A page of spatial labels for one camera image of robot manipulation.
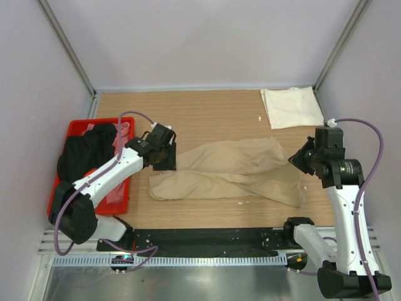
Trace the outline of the beige t shirt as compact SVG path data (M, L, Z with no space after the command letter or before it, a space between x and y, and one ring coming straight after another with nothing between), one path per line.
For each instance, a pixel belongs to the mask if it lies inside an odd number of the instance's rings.
M149 195L159 201L259 196L300 208L306 201L299 170L269 136L205 144L177 156L176 171L149 178Z

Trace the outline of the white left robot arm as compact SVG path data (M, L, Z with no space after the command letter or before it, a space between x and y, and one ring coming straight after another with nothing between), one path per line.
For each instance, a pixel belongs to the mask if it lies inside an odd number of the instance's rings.
M153 124L151 132L129 140L121 151L95 172L70 184L59 183L49 212L50 223L74 244L92 238L111 241L120 251L129 249L129 225L95 213L102 199L118 184L150 166L155 171L176 169L176 134L169 126Z

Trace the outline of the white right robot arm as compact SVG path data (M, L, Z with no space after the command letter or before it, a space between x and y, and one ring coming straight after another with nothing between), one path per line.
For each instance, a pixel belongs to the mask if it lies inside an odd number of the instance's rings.
M317 267L321 294L327 298L379 298L392 289L380 272L368 235L364 213L365 183L361 164L345 157L343 131L321 126L288 159L301 172L317 176L330 200L336 247L319 234L310 218L288 218L282 233L289 248L302 247Z

